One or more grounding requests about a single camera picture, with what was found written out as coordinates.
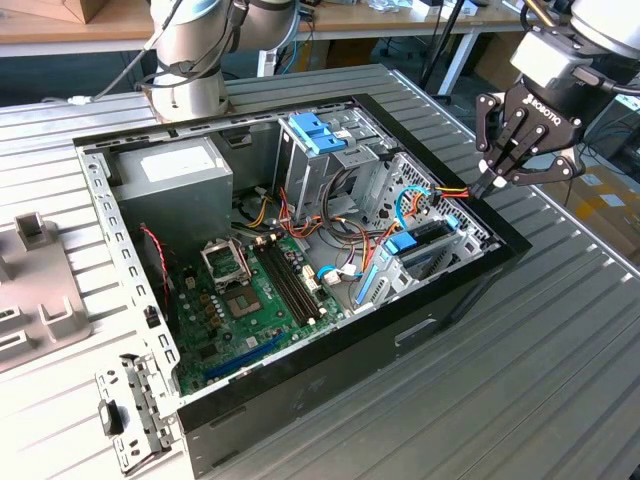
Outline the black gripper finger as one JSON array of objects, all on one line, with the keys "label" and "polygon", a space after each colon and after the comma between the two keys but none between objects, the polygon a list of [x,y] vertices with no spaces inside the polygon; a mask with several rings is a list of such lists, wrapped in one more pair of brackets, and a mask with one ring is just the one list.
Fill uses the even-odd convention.
[{"label": "black gripper finger", "polygon": [[494,188],[507,183],[517,159],[511,155],[518,146],[516,134],[527,119],[526,108],[509,111],[504,93],[481,94],[476,100],[476,150],[482,153],[480,177],[472,185],[472,196],[482,199]]},{"label": "black gripper finger", "polygon": [[[573,147],[582,139],[583,128],[552,131],[548,125],[520,127],[517,132],[504,130],[496,140],[494,173],[517,186],[555,183],[570,180],[585,170],[581,160],[575,158]],[[556,152],[546,168],[526,168],[533,156]]]}]

